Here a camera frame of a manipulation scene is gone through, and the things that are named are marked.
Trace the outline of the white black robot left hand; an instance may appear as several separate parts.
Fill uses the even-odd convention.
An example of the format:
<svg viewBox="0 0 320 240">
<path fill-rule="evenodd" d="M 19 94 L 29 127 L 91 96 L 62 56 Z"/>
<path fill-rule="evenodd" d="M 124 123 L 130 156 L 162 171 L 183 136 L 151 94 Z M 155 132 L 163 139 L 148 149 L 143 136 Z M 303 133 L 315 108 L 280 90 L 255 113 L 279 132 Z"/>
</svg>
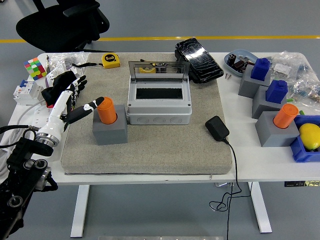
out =
<svg viewBox="0 0 320 240">
<path fill-rule="evenodd" d="M 84 77 L 74 80 L 58 97 L 45 126 L 38 130 L 36 141 L 55 147 L 62 139 L 67 126 L 88 116 L 105 99 L 97 99 L 75 108 L 76 98 L 85 85 Z"/>
</svg>

